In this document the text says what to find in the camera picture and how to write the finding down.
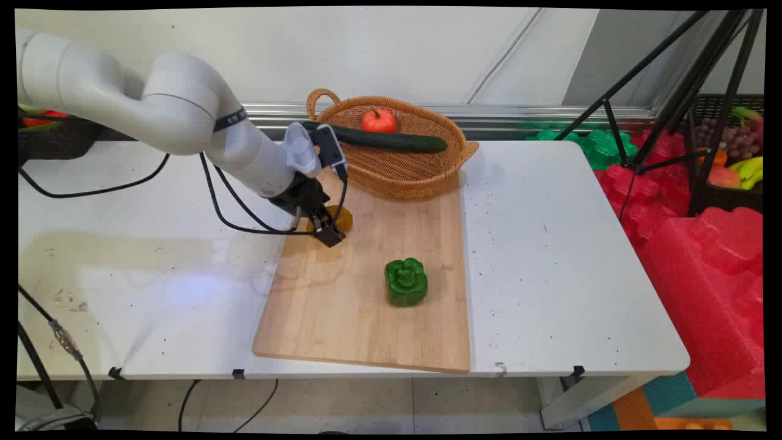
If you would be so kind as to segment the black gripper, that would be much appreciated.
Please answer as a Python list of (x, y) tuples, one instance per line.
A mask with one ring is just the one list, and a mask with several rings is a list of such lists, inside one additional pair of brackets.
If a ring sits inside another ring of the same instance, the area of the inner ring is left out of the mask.
[(311, 218), (311, 233), (327, 248), (332, 248), (346, 238), (346, 229), (334, 222), (334, 217), (327, 211), (325, 204), (330, 199), (318, 179), (296, 174), (291, 185), (276, 197), (269, 198), (269, 202), (293, 217), (292, 226), (298, 226), (302, 218)]

